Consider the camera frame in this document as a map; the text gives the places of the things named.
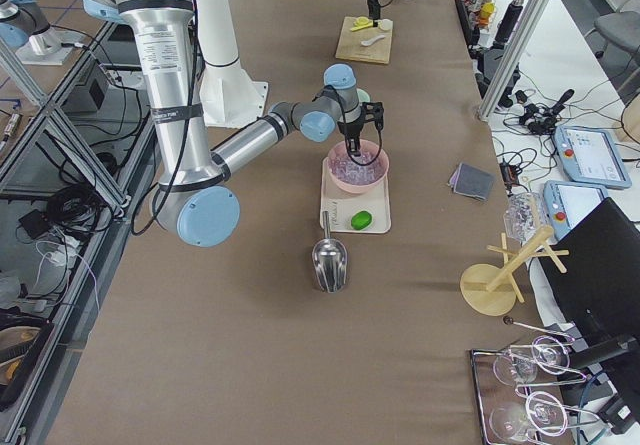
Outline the wooden cutting board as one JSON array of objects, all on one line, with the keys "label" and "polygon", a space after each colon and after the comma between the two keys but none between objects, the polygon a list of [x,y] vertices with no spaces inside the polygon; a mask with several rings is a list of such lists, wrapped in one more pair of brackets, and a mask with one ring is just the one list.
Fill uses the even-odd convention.
[{"label": "wooden cutting board", "polygon": [[346,16],[343,20],[335,58],[374,64],[390,61],[393,21]]}]

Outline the blue teach pendant upper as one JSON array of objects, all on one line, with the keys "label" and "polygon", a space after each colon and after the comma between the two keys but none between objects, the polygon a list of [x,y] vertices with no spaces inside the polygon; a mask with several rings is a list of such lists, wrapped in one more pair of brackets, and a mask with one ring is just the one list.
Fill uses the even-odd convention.
[{"label": "blue teach pendant upper", "polygon": [[631,178],[607,130],[561,125],[553,141],[565,174],[575,182],[629,189]]}]

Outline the wooden cup tree stand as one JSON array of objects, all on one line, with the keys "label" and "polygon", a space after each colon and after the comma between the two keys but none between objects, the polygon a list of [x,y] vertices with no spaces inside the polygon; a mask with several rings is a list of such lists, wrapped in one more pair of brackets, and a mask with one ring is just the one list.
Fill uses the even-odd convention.
[{"label": "wooden cup tree stand", "polygon": [[462,273],[460,290],[467,304],[481,314],[500,316],[509,312],[516,301],[523,303],[524,297],[514,273],[531,258],[550,258],[561,273],[566,273],[567,268],[560,257],[568,256],[570,252],[565,249],[553,250],[548,242],[553,235],[554,230],[549,224],[541,226],[526,242],[509,238],[505,231],[501,235],[501,247],[487,246],[503,256],[501,268],[480,263]]}]

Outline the black monitor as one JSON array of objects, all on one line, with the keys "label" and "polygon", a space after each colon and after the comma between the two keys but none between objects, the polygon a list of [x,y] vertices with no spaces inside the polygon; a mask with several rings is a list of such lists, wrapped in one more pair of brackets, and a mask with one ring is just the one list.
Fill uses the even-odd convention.
[{"label": "black monitor", "polygon": [[559,272],[540,263],[563,316],[587,343],[639,337],[639,230],[613,199],[596,206],[555,246],[569,254]]}]

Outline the metal wine glass rack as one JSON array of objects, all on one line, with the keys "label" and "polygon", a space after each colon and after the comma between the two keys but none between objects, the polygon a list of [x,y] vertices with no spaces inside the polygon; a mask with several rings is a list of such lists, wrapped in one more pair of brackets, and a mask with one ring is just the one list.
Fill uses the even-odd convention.
[{"label": "metal wine glass rack", "polygon": [[484,444],[558,444],[599,422],[597,414],[563,402],[563,386],[588,379],[570,366],[562,335],[496,351],[473,349],[469,356]]}]

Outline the black water bottle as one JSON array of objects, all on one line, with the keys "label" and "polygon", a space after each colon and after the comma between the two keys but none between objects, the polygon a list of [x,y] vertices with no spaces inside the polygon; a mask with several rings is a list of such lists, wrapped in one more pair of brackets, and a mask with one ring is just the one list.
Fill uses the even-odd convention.
[{"label": "black water bottle", "polygon": [[495,47],[504,48],[508,43],[524,8],[524,3],[525,0],[512,0],[508,5],[494,37],[493,45]]}]

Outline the wine glass upper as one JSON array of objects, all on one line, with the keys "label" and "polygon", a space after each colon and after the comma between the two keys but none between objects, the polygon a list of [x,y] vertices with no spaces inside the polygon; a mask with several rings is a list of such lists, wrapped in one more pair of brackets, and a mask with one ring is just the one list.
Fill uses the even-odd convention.
[{"label": "wine glass upper", "polygon": [[542,335],[530,344],[510,345],[493,362],[496,378],[505,385],[533,383],[538,372],[561,375],[569,366],[568,348],[556,338]]}]

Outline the wine glass lower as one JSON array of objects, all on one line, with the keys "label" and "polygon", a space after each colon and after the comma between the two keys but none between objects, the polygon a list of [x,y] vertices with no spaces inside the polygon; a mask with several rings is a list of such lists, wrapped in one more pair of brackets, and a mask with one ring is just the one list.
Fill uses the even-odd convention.
[{"label": "wine glass lower", "polygon": [[506,402],[489,416],[492,432],[508,444],[544,444],[568,428],[568,415],[561,402],[548,392],[531,393],[523,403]]}]

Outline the clear glass mug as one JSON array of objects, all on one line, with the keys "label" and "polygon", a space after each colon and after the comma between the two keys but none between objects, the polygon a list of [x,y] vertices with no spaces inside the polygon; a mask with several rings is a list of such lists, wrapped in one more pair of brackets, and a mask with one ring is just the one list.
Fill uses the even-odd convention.
[{"label": "clear glass mug", "polygon": [[549,224],[541,196],[534,192],[511,195],[504,224],[509,238],[519,242],[529,240],[541,226]]}]

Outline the grey office chair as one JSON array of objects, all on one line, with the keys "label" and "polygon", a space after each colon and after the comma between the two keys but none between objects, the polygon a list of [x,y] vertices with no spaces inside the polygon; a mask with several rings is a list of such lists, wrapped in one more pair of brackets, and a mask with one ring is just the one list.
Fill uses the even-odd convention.
[{"label": "grey office chair", "polygon": [[608,45],[614,45],[631,57],[636,56],[639,53],[639,20],[639,13],[631,10],[598,17],[594,21],[594,30],[603,37],[605,44],[595,56],[600,59]]}]

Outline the cream plastic tray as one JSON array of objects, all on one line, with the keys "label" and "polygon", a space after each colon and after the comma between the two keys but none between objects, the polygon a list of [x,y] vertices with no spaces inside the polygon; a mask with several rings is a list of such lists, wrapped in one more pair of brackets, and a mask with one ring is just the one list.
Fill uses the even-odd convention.
[{"label": "cream plastic tray", "polygon": [[[391,229],[388,179],[384,178],[379,184],[364,194],[350,194],[335,185],[330,177],[328,159],[325,158],[322,162],[320,225],[323,225],[322,215],[324,210],[329,212],[330,230],[332,232],[364,234],[387,233]],[[371,214],[371,223],[362,230],[356,230],[351,225],[351,219],[357,213],[363,211]]]}]

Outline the blue teach pendant lower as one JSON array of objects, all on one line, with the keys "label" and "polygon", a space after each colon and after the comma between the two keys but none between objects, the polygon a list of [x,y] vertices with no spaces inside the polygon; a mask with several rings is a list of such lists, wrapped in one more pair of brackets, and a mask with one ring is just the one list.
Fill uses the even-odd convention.
[{"label": "blue teach pendant lower", "polygon": [[555,237],[562,239],[607,197],[602,185],[547,181],[543,199]]}]

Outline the pink bowl of ice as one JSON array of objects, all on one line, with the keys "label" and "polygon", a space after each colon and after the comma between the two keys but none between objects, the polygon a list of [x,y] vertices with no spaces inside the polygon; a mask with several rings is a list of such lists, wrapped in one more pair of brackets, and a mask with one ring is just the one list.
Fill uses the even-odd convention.
[{"label": "pink bowl of ice", "polygon": [[361,140],[360,153],[353,157],[346,145],[334,145],[327,155],[329,176],[335,185],[352,194],[363,194],[380,184],[387,176],[389,158],[378,143]]}]

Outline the white ceramic spoon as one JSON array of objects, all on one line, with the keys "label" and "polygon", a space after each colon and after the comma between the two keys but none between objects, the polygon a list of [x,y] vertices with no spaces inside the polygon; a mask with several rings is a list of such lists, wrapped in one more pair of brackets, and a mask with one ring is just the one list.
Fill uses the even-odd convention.
[{"label": "white ceramic spoon", "polygon": [[369,39],[366,39],[366,40],[362,40],[362,41],[360,42],[360,45],[361,45],[362,47],[371,47],[371,46],[373,46],[374,44],[376,44],[376,43],[378,43],[378,42],[380,42],[380,41],[384,40],[385,38],[386,38],[386,35],[385,35],[385,34],[378,34],[378,35],[376,35],[376,36],[374,36],[374,37],[372,37],[372,38],[369,38]]}]

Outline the green lime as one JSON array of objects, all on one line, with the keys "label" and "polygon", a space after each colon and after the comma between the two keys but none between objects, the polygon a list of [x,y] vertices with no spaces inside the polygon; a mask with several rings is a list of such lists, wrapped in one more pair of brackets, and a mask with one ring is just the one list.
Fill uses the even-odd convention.
[{"label": "green lime", "polygon": [[353,230],[361,231],[368,228],[373,222],[373,215],[367,210],[356,212],[350,219],[350,226]]}]

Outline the grey folded cloth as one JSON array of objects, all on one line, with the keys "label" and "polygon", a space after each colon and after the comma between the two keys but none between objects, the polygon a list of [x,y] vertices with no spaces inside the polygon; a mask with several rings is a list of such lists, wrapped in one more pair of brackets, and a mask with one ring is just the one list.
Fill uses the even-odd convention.
[{"label": "grey folded cloth", "polygon": [[486,201],[494,182],[493,174],[461,162],[449,178],[448,185],[455,194]]}]

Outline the metal ice scoop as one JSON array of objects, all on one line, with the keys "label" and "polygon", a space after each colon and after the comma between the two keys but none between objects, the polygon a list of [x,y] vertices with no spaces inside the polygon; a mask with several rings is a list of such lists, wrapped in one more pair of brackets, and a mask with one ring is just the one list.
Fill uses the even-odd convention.
[{"label": "metal ice scoop", "polygon": [[324,238],[312,250],[312,263],[320,289],[336,293],[346,285],[348,254],[342,242],[330,235],[330,217],[322,211]]}]

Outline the yellow plastic knife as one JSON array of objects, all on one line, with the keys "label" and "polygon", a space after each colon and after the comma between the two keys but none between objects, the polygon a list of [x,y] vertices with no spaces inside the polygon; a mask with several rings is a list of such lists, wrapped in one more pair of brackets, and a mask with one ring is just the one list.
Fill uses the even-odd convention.
[{"label": "yellow plastic knife", "polygon": [[363,25],[363,26],[355,26],[355,25],[354,25],[354,26],[353,26],[353,27],[351,27],[349,30],[350,30],[351,32],[356,32],[356,31],[360,31],[360,30],[367,29],[367,28],[371,28],[371,21],[369,21],[367,24],[365,24],[365,25]]}]

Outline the blue teach pendant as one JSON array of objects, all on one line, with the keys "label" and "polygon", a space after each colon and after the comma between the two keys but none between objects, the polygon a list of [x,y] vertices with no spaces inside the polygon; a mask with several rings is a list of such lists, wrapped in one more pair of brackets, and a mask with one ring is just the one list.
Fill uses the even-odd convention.
[{"label": "blue teach pendant", "polygon": [[562,239],[607,197],[602,185],[547,181],[543,199],[555,237]]},{"label": "blue teach pendant", "polygon": [[553,141],[565,174],[575,182],[629,189],[631,178],[607,130],[561,125]]}]

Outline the mint green bowl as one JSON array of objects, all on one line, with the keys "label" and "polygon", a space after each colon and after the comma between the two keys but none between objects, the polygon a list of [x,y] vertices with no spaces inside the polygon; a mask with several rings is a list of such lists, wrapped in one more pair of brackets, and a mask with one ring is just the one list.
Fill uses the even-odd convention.
[{"label": "mint green bowl", "polygon": [[361,104],[366,104],[370,102],[370,95],[365,90],[358,88],[357,95],[358,95],[359,102]]}]

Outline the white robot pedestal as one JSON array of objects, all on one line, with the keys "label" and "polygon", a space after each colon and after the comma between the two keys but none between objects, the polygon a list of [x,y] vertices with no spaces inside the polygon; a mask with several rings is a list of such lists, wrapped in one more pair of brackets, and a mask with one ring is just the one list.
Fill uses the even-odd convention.
[{"label": "white robot pedestal", "polygon": [[196,0],[205,69],[199,96],[209,127],[242,128],[259,118],[269,85],[254,81],[239,56],[228,0]]}]

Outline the aluminium frame post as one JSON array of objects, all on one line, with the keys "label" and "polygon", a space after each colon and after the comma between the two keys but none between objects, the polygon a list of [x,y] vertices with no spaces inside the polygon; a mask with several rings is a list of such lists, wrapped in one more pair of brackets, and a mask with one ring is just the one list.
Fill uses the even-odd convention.
[{"label": "aluminium frame post", "polygon": [[549,0],[528,0],[526,2],[513,37],[506,48],[501,50],[502,57],[497,61],[497,68],[491,76],[477,110],[477,117],[481,121],[488,122],[489,117],[498,106],[548,2]]}]

